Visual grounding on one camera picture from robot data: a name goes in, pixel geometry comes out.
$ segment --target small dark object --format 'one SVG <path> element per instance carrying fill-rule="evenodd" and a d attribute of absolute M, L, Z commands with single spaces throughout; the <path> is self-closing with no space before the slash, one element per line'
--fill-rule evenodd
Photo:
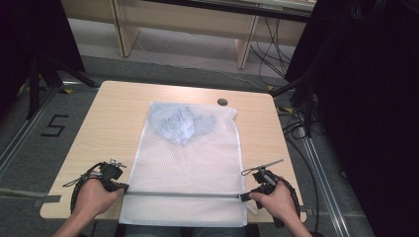
<path fill-rule="evenodd" d="M 100 173 L 94 172 L 94 170 L 98 167 L 100 168 Z M 70 205 L 71 213 L 73 212 L 74 206 L 76 205 L 76 201 L 77 201 L 77 197 L 80 192 L 80 189 L 88 179 L 100 180 L 102 183 L 102 186 L 108 192 L 113 192 L 118 189 L 124 189 L 124 193 L 126 193 L 129 187 L 128 184 L 123 184 L 123 183 L 118 183 L 118 182 L 113 181 L 113 180 L 117 180 L 123 173 L 123 170 L 121 170 L 120 167 L 126 168 L 126 165 L 114 159 L 111 159 L 110 164 L 106 162 L 101 162 L 94 165 L 89 170 L 87 170 L 87 172 L 81 175 L 80 178 L 63 185 L 63 187 L 70 187 L 74 184 L 76 185 L 74 187 L 73 195 L 71 196 L 71 205 Z"/>

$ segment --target gray carpet floor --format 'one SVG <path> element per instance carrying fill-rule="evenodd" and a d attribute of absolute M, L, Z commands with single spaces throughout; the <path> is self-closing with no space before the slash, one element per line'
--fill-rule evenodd
<path fill-rule="evenodd" d="M 227 76 L 197 69 L 181 69 L 90 56 L 83 56 L 83 61 L 87 70 L 86 75 L 99 84 L 105 80 L 121 80 L 261 93 L 268 91 L 267 84 L 258 75 L 229 73 Z M 76 81 L 64 72 L 60 74 L 64 81 Z M 275 78 L 266 77 L 265 80 L 269 84 L 284 84 Z M 85 85 L 73 85 L 67 88 L 72 89 L 72 92 L 70 94 L 58 93 L 52 98 L 31 130 L 28 139 L 1 177 L 0 234 L 2 236 L 50 236 L 63 222 L 63 220 L 40 217 L 42 196 L 48 193 L 97 93 Z M 14 134 L 25 122 L 29 104 L 28 93 L 24 91 L 11 105 L 8 114 L 0 118 L 0 151 L 6 149 Z M 276 98 L 276 106 L 289 108 L 289 99 L 292 94 L 293 92 L 290 91 Z M 56 128 L 47 127 L 54 115 L 68 116 L 68 118 L 56 119 L 59 124 L 65 126 L 65 129 L 58 137 L 42 136 L 44 133 L 56 133 Z M 293 121 L 288 113 L 280 113 L 279 122 L 285 127 Z M 321 122 L 314 124 L 312 130 L 318 156 L 345 216 L 351 236 L 374 236 L 349 183 L 339 175 L 339 160 L 330 146 L 327 131 L 322 128 Z M 301 140 L 293 138 L 291 132 L 288 134 L 295 147 L 306 155 Z M 312 213 L 316 210 L 313 181 L 303 158 L 295 147 L 289 144 L 289 151 L 305 208 Z M 318 197 L 318 232 L 325 236 L 337 236 L 320 191 L 318 191 Z M 315 225 L 315 215 L 310 214 L 305 224 L 308 229 L 312 230 Z M 89 226 L 85 234 L 114 236 L 116 227 L 115 221 L 100 220 L 95 228 L 92 225 Z M 275 229 L 272 223 L 260 224 L 259 230 L 262 237 L 291 236 L 287 229 Z"/>

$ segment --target black handheld controller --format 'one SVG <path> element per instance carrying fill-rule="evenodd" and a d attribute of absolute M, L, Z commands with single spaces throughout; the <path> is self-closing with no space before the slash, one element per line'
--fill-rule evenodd
<path fill-rule="evenodd" d="M 71 205 L 70 205 L 70 211 L 71 213 L 74 210 L 74 207 L 77 202 L 77 197 L 80 192 L 81 187 L 84 185 L 84 183 L 89 179 L 98 179 L 105 190 L 108 192 L 113 192 L 118 189 L 124 189 L 124 192 L 127 191 L 129 188 L 128 184 L 124 183 L 118 183 L 114 180 L 117 180 L 120 178 L 121 174 L 123 173 L 123 170 L 121 170 L 120 167 L 125 167 L 126 165 L 111 159 L 110 163 L 101 162 L 96 165 L 94 165 L 92 168 L 86 171 L 83 175 L 80 176 L 80 178 L 75 179 L 65 185 L 63 187 L 70 187 L 75 184 L 73 194 L 71 196 Z M 94 170 L 96 168 L 100 169 L 100 172 L 95 172 Z"/>
<path fill-rule="evenodd" d="M 293 199 L 293 204 L 295 206 L 296 213 L 297 213 L 298 217 L 300 217 L 299 202 L 298 202 L 298 197 L 296 196 L 295 189 L 284 178 L 275 175 L 274 173 L 272 173 L 269 170 L 266 170 L 266 167 L 267 166 L 269 166 L 269 165 L 260 166 L 260 167 L 257 167 L 257 168 L 246 170 L 246 171 L 248 171 L 248 173 L 250 173 L 253 170 L 257 170 L 258 171 L 257 173 L 254 173 L 252 175 L 255 178 L 256 182 L 258 184 L 260 184 L 260 186 L 258 188 L 256 188 L 256 189 L 250 191 L 249 193 L 240 195 L 241 201 L 248 201 L 248 200 L 250 200 L 251 199 L 249 197 L 249 194 L 250 193 L 261 193 L 261 194 L 264 194 L 264 195 L 270 195 L 275 190 L 275 187 L 277 185 L 277 182 L 281 181 L 290 190 L 290 193 L 291 193 L 291 196 L 292 196 L 292 199 Z M 256 206 L 258 207 L 258 209 L 263 208 L 262 203 L 260 203 L 259 201 L 256 201 Z M 276 228 L 282 228 L 282 227 L 285 226 L 284 222 L 281 221 L 279 218 L 273 216 L 273 219 L 274 219 L 274 223 L 275 223 L 275 227 Z"/>

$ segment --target human hand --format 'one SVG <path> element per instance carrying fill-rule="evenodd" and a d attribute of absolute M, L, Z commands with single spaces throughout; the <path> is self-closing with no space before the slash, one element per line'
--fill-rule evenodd
<path fill-rule="evenodd" d="M 124 189 L 108 192 L 99 180 L 88 179 L 81 187 L 73 213 L 83 213 L 93 219 L 108 210 L 123 194 Z"/>
<path fill-rule="evenodd" d="M 262 203 L 271 215 L 280 218 L 283 222 L 297 215 L 290 190 L 281 181 L 277 182 L 275 190 L 268 196 L 260 193 L 250 193 L 249 196 Z"/>
<path fill-rule="evenodd" d="M 275 190 L 268 196 L 260 193 L 250 193 L 249 197 L 262 203 L 271 215 L 281 219 L 293 236 L 311 236 L 296 214 L 290 190 L 282 181 L 277 182 Z"/>
<path fill-rule="evenodd" d="M 108 192 L 97 179 L 87 180 L 77 197 L 73 213 L 53 234 L 54 237 L 78 236 L 96 217 L 111 207 L 124 194 L 124 189 Z"/>

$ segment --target white mesh bag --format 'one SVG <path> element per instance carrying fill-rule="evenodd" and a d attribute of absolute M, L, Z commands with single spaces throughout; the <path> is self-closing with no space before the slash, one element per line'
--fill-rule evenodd
<path fill-rule="evenodd" d="M 129 174 L 120 223 L 247 224 L 240 141 L 229 107 L 153 102 Z"/>

